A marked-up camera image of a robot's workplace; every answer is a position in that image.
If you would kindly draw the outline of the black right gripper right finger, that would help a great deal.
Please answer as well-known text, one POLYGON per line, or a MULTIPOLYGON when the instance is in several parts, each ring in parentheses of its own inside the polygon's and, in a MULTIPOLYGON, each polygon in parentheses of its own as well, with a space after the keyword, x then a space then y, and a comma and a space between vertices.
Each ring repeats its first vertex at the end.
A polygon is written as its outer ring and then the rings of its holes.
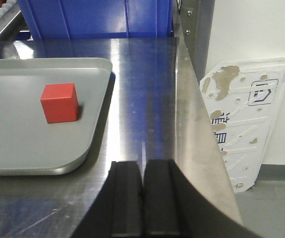
POLYGON ((256 238, 209 202, 173 160, 149 160, 144 172, 147 238, 256 238))

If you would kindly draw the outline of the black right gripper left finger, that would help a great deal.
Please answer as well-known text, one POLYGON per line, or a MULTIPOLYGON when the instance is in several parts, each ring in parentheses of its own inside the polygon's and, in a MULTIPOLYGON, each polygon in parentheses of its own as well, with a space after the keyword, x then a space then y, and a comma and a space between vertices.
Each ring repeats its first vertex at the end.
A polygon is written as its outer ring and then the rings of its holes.
POLYGON ((135 161, 112 162, 102 189, 71 237, 143 237, 142 179, 135 161))

